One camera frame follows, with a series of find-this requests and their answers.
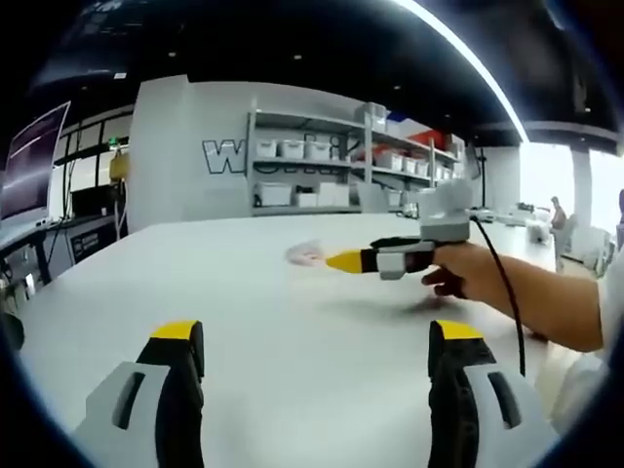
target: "computer screen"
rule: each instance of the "computer screen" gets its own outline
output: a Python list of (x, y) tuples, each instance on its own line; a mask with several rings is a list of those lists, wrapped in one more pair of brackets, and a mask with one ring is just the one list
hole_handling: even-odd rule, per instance
[(55, 150), (69, 102), (42, 115), (11, 141), (0, 194), (0, 218), (48, 207)]

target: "ceiling light strip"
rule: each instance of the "ceiling light strip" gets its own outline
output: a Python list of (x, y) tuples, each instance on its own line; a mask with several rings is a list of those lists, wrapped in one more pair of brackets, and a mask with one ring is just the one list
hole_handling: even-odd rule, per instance
[(405, 8), (406, 10), (414, 13), (421, 20), (425, 21), (431, 27), (433, 27), (439, 34), (441, 34), (445, 39), (447, 39), (450, 44), (467, 59), (470, 64), (477, 70), (477, 72), (481, 75), (481, 77), (486, 81), (489, 88), (494, 92), (503, 108), (509, 115), (514, 127), (518, 131), (518, 135), (523, 142), (528, 142), (528, 135), (523, 127), (518, 114), (514, 110), (514, 107), (511, 105), (509, 99), (503, 93), (503, 90), (498, 86), (498, 83), (494, 79), (494, 77), (489, 73), (489, 70), (485, 65), (479, 60), (479, 58), (472, 52), (468, 46), (461, 40), (457, 35), (452, 32), (448, 26), (446, 26), (443, 22), (437, 19), (433, 14), (425, 10), (422, 6), (418, 5), (413, 0), (392, 0), (397, 5)]

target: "human hand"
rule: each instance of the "human hand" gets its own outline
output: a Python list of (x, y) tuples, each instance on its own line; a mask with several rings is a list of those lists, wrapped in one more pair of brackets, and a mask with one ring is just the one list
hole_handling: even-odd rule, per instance
[(488, 292), (498, 287), (494, 258), (484, 247), (468, 242), (441, 246), (433, 263), (440, 268), (425, 275), (422, 284), (433, 286), (436, 295), (487, 301)]

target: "black ceiling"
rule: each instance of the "black ceiling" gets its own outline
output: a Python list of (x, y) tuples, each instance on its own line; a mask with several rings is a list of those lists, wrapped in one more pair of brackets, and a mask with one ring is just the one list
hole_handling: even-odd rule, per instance
[[(466, 137), (475, 126), (508, 120), (465, 58), (390, 0), (89, 3), (32, 81), (20, 120), (71, 98), (69, 120), (76, 122), (134, 102), (141, 81), (180, 73), (191, 81), (273, 82), (373, 100)], [(616, 128), (601, 75), (541, 2), (419, 3), (480, 57), (522, 120)], [(114, 80), (116, 72), (127, 77)]]

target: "table surface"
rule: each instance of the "table surface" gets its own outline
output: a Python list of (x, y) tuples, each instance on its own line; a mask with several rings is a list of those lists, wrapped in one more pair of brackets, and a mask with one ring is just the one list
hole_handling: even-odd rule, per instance
[[(502, 254), (554, 270), (551, 246), (522, 227), (485, 228)], [(207, 466), (425, 466), (429, 323), (477, 327), (515, 369), (512, 320), (482, 303), (438, 301), (421, 274), (397, 282), (285, 260), (317, 240), (327, 254), (414, 235), (392, 214), (279, 216), (164, 224), (87, 258), (22, 309), (24, 367), (65, 430), (88, 394), (149, 335), (179, 319), (204, 324)], [(483, 243), (476, 226), (471, 240)], [(545, 345), (526, 342), (534, 378)]]

